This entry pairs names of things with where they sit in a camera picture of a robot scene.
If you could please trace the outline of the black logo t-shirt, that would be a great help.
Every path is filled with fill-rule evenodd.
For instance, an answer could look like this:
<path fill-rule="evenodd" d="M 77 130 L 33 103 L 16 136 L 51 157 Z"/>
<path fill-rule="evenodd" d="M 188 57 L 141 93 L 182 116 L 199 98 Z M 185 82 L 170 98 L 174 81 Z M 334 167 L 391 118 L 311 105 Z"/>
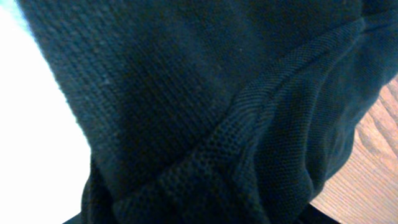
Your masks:
<path fill-rule="evenodd" d="M 397 1 L 19 1 L 91 147 L 82 224 L 331 223 Z"/>

